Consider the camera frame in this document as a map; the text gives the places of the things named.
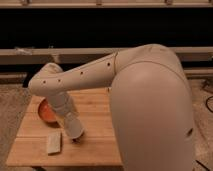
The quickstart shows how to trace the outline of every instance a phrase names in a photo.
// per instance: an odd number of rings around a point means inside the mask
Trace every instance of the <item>wooden tabletop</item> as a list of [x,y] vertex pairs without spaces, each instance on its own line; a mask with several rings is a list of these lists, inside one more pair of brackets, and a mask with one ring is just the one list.
[[[203,80],[189,80],[195,110],[196,159],[213,170],[213,114],[207,110],[204,103],[206,98],[212,94],[202,90],[202,82]],[[46,154],[46,136],[60,128],[48,127],[40,120],[37,109],[43,98],[33,96],[11,148],[7,165],[121,165],[111,123],[108,89],[72,91],[70,94],[86,130],[81,143],[70,142],[62,130],[62,152],[48,156]]]
[[85,135],[73,143],[62,130],[60,154],[46,154],[46,137],[52,128],[40,120],[37,110],[43,98],[33,96],[10,151],[9,166],[121,165],[109,110],[108,89],[70,92],[79,112]]

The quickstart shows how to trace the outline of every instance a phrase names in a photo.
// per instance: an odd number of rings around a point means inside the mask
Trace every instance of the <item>cable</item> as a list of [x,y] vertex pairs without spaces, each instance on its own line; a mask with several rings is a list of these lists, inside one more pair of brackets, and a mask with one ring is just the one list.
[[206,108],[211,112],[213,113],[213,109],[211,109],[211,107],[209,107],[209,101],[210,100],[213,100],[213,96],[210,96],[206,99],[206,102],[205,102],[205,105],[206,105]]
[[197,164],[199,164],[200,166],[202,166],[202,168],[204,168],[205,171],[210,171],[210,169],[207,166],[205,166],[203,163],[201,163],[199,160],[196,160],[196,162],[197,162]]

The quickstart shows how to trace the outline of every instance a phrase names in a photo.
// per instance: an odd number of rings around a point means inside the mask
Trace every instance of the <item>dark background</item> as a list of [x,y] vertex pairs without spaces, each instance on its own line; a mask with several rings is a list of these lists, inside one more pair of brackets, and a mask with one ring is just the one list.
[[213,46],[212,8],[1,9],[0,48]]

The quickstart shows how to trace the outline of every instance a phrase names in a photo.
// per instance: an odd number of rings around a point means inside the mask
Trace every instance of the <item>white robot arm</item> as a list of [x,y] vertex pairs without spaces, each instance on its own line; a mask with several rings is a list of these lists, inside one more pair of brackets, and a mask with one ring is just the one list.
[[[45,65],[30,81],[59,115],[72,114],[66,91],[111,86],[110,108],[125,171],[192,171],[193,108],[177,56],[167,47],[145,45],[63,72]],[[75,115],[71,138],[83,127]]]

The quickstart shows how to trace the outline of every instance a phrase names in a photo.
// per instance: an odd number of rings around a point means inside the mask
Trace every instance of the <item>orange bowl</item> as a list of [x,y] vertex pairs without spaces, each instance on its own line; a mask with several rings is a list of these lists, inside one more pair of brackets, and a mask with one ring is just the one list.
[[42,100],[38,107],[39,117],[47,123],[56,123],[55,113],[52,111],[46,99]]

